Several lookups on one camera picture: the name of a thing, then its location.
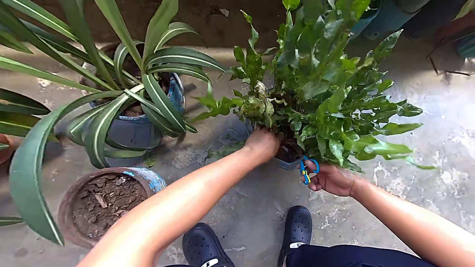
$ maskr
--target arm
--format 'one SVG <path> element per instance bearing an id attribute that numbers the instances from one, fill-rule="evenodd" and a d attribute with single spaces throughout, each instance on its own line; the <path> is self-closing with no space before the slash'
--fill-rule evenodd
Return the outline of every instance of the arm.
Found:
<path id="1" fill-rule="evenodd" d="M 313 162 L 306 165 L 315 170 Z M 439 267 L 475 266 L 475 236 L 347 170 L 320 165 L 308 187 L 356 199 L 422 259 Z"/>
<path id="2" fill-rule="evenodd" d="M 280 146 L 267 129 L 255 129 L 237 152 L 198 169 L 120 218 L 79 267 L 150 267 L 158 253 L 199 222 L 221 197 Z"/>

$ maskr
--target hand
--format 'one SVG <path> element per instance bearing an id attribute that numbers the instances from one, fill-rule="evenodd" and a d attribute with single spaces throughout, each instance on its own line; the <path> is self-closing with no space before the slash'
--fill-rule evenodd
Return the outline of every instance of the hand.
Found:
<path id="1" fill-rule="evenodd" d="M 277 154 L 281 140 L 282 138 L 271 132 L 269 128 L 261 128 L 256 124 L 243 149 L 248 149 L 261 164 L 269 161 Z"/>
<path id="2" fill-rule="evenodd" d="M 312 170 L 308 173 L 313 173 L 313 170 L 317 169 L 317 166 L 312 161 L 305 161 L 305 165 L 308 169 Z M 352 196 L 352 189 L 356 181 L 360 181 L 358 175 L 351 173 L 349 170 L 345 170 L 336 166 L 321 163 L 320 172 L 310 178 L 308 188 L 313 191 L 319 191 L 321 189 L 341 197 Z M 304 176 L 301 175 L 301 180 L 305 181 Z"/>

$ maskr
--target left hand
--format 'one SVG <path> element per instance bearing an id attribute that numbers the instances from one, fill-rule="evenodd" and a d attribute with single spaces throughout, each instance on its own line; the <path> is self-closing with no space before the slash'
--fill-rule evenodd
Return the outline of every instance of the left hand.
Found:
<path id="1" fill-rule="evenodd" d="M 271 132 L 268 127 L 261 128 L 256 124 L 254 131 L 246 140 L 244 149 L 248 148 L 260 163 L 264 163 L 277 154 L 281 140 L 282 138 Z"/>

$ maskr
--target right hand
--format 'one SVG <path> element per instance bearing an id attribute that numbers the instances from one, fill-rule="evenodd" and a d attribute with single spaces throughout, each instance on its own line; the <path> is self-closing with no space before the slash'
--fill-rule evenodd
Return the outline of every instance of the right hand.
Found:
<path id="1" fill-rule="evenodd" d="M 312 170 L 308 173 L 313 173 L 317 166 L 312 161 L 306 160 L 305 165 Z M 308 188 L 313 191 L 321 189 L 341 197 L 348 197 L 352 195 L 352 189 L 356 181 L 360 180 L 359 176 L 333 165 L 325 163 L 319 164 L 320 171 L 310 178 Z M 301 175 L 301 180 L 305 181 L 304 176 Z"/>

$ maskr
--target striped leaf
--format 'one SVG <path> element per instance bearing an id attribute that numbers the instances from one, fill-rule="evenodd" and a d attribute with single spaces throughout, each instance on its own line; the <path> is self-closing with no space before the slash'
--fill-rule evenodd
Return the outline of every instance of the striped leaf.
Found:
<path id="1" fill-rule="evenodd" d="M 145 60 L 145 66 L 147 68 L 152 67 L 152 64 L 164 64 L 164 63 L 182 63 L 187 65 L 198 65 L 204 67 L 210 67 L 218 69 L 222 72 L 226 70 L 221 64 L 214 58 L 203 54 L 201 52 L 191 50 L 189 48 L 164 48 L 151 54 Z"/>
<path id="2" fill-rule="evenodd" d="M 73 82 L 73 81 L 68 80 L 68 79 L 64 79 L 62 77 L 56 76 L 56 75 L 48 73 L 48 72 L 44 72 L 42 70 L 33 68 L 31 66 L 28 66 L 26 64 L 17 62 L 15 60 L 11 60 L 11 59 L 6 58 L 6 57 L 1 57 L 0 56 L 0 68 L 20 72 L 20 73 L 23 73 L 23 74 L 28 74 L 28 75 L 31 75 L 31 76 L 34 76 L 34 77 L 42 78 L 42 79 L 52 81 L 52 82 L 55 82 L 55 83 L 59 83 L 59 84 L 62 84 L 62 85 L 66 85 L 66 86 L 75 87 L 75 88 L 78 88 L 78 89 L 81 89 L 81 90 L 85 90 L 87 92 L 92 92 L 92 93 L 100 92 L 100 90 L 97 90 L 95 88 L 92 88 L 92 87 L 89 87 L 89 86 L 84 86 L 80 83 Z"/>
<path id="3" fill-rule="evenodd" d="M 187 123 L 186 121 L 185 121 L 185 126 L 186 126 L 186 130 L 190 133 L 196 134 L 198 132 L 198 130 L 196 130 L 196 128 L 193 125 Z"/>
<path id="4" fill-rule="evenodd" d="M 64 245 L 64 239 L 41 191 L 41 163 L 48 135 L 64 115 L 108 93 L 112 92 L 86 95 L 52 111 L 30 130 L 13 156 L 10 193 L 18 212 L 33 231 L 56 244 Z"/>
<path id="5" fill-rule="evenodd" d="M 0 143 L 0 150 L 7 149 L 7 148 L 9 148 L 9 147 L 10 147 L 10 145 L 7 144 L 7 143 Z"/>
<path id="6" fill-rule="evenodd" d="M 42 7 L 33 3 L 32 1 L 30 0 L 2 0 L 2 2 L 20 11 L 21 13 L 33 19 L 36 19 L 37 21 L 52 28 L 53 30 L 59 33 L 62 33 L 69 39 L 76 42 L 78 41 L 76 36 L 74 36 L 74 34 L 72 33 L 71 28 L 66 23 L 56 18 L 53 14 L 44 10 Z"/>
<path id="7" fill-rule="evenodd" d="M 162 115 L 158 114 L 157 112 L 155 112 L 144 104 L 141 104 L 141 106 L 143 112 L 145 112 L 145 114 L 147 115 L 147 118 L 150 120 L 153 126 L 157 127 L 160 130 L 162 136 L 168 135 L 170 137 L 175 138 L 183 133 L 177 132 L 175 130 L 175 127 L 173 127 L 173 125 L 171 125 L 171 123 L 169 123 L 168 120 L 165 119 L 165 117 L 163 117 Z"/>
<path id="8" fill-rule="evenodd" d="M 63 11 L 72 31 L 96 67 L 97 74 L 102 77 L 113 90 L 121 90 L 109 71 L 107 71 L 104 62 L 97 52 L 97 47 L 95 47 L 94 40 L 92 39 L 91 30 L 84 17 L 84 1 L 60 0 L 59 2 L 63 7 Z"/>
<path id="9" fill-rule="evenodd" d="M 128 158 L 135 158 L 141 157 L 145 155 L 147 151 L 128 151 L 128 150 L 105 150 L 104 155 L 107 158 L 114 158 L 114 159 L 128 159 Z"/>
<path id="10" fill-rule="evenodd" d="M 127 30 L 127 26 L 120 14 L 119 8 L 115 3 L 115 0 L 94 0 L 99 9 L 104 14 L 105 18 L 111 24 L 112 28 L 114 29 L 117 36 L 120 40 L 125 44 L 127 49 L 129 50 L 130 55 L 135 60 L 137 65 L 139 66 L 140 70 L 143 71 L 143 62 L 142 58 L 140 57 L 139 51 L 133 44 L 132 37 L 130 37 L 129 30 Z"/>
<path id="11" fill-rule="evenodd" d="M 0 134 L 25 137 L 39 121 L 40 118 L 32 115 L 0 111 Z"/>
<path id="12" fill-rule="evenodd" d="M 155 106 L 161 111 L 163 116 L 177 129 L 185 131 L 185 122 L 181 118 L 181 113 L 171 103 L 152 74 L 142 75 L 143 85 Z"/>
<path id="13" fill-rule="evenodd" d="M 29 115 L 46 115 L 49 109 L 27 96 L 0 88 L 0 111 L 10 111 Z"/>
<path id="14" fill-rule="evenodd" d="M 176 64 L 176 63 L 169 63 L 151 67 L 147 70 L 148 73 L 154 72 L 176 72 L 179 74 L 189 75 L 196 77 L 200 80 L 203 80 L 207 83 L 211 83 L 210 78 L 208 75 L 201 69 L 185 64 Z"/>
<path id="15" fill-rule="evenodd" d="M 23 219 L 19 217 L 0 217 L 0 226 L 6 226 L 21 222 L 23 222 Z"/>
<path id="16" fill-rule="evenodd" d="M 143 42 L 140 41 L 134 41 L 133 44 L 136 46 L 138 44 L 143 44 Z M 127 50 L 127 47 L 124 45 L 124 43 L 120 43 L 119 46 L 117 46 L 115 52 L 114 52 L 114 71 L 115 75 L 119 79 L 119 82 L 123 85 L 126 86 L 126 79 L 124 75 L 122 74 L 123 69 L 122 66 L 124 64 L 125 57 L 129 54 L 129 50 Z"/>
<path id="17" fill-rule="evenodd" d="M 19 52 L 33 54 L 26 46 L 18 41 L 11 33 L 0 30 L 0 44 Z"/>
<path id="18" fill-rule="evenodd" d="M 173 37 L 181 33 L 187 33 L 187 32 L 199 35 L 199 33 L 197 33 L 190 25 L 186 23 L 183 23 L 183 22 L 170 23 L 168 25 L 168 29 L 161 35 L 161 38 L 158 41 L 157 47 L 155 47 L 154 52 L 161 49 L 168 40 L 172 39 Z"/>
<path id="19" fill-rule="evenodd" d="M 103 80 L 97 78 L 95 75 L 93 75 L 89 71 L 83 69 L 80 65 L 78 65 L 72 59 L 70 59 L 67 55 L 60 53 L 59 51 L 54 49 L 51 45 L 49 45 L 45 41 L 41 40 L 38 36 L 36 36 L 18 18 L 16 18 L 15 15 L 13 15 L 13 13 L 11 13 L 11 11 L 8 9 L 8 6 L 6 6 L 2 1 L 0 1 L 0 18 L 1 18 L 2 24 L 6 26 L 10 30 L 10 32 L 12 32 L 14 36 L 29 42 L 30 44 L 34 45 L 36 48 L 41 50 L 43 53 L 52 57 L 54 60 L 76 71 L 77 73 L 83 75 L 84 77 L 88 78 L 94 83 L 112 90 L 112 88 Z"/>
<path id="20" fill-rule="evenodd" d="M 131 91 L 136 93 L 143 89 L 143 85 L 137 85 Z M 85 135 L 86 152 L 91 164 L 96 168 L 107 168 L 109 164 L 105 160 L 105 139 L 112 121 L 122 104 L 129 99 L 129 95 L 123 94 L 111 101 L 104 110 L 97 114 L 91 121 Z"/>
<path id="21" fill-rule="evenodd" d="M 171 19 L 175 17 L 177 12 L 178 0 L 163 0 L 161 2 L 147 27 L 143 58 L 147 58 L 156 50 L 162 40 L 162 35 L 168 29 Z"/>

